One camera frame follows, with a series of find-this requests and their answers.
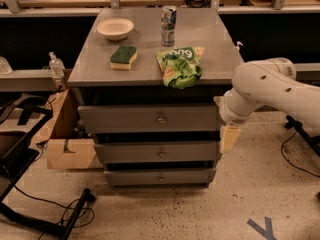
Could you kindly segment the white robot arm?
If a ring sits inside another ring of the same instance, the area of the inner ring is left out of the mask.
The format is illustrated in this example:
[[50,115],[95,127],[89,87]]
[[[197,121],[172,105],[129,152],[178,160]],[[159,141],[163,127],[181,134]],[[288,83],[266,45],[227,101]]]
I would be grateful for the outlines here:
[[232,75],[232,89],[214,102],[225,124],[220,132],[220,151],[232,150],[240,126],[253,113],[270,106],[287,114],[287,125],[295,128],[316,154],[319,139],[309,136],[303,125],[320,132],[320,88],[296,80],[296,67],[286,58],[250,61],[239,65]]

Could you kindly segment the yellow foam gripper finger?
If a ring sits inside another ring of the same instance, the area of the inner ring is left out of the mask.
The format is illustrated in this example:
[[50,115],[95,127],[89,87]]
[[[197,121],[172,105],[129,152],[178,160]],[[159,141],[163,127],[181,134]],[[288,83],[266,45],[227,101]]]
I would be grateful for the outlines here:
[[220,129],[220,152],[228,153],[236,143],[241,129],[237,126],[225,125]]

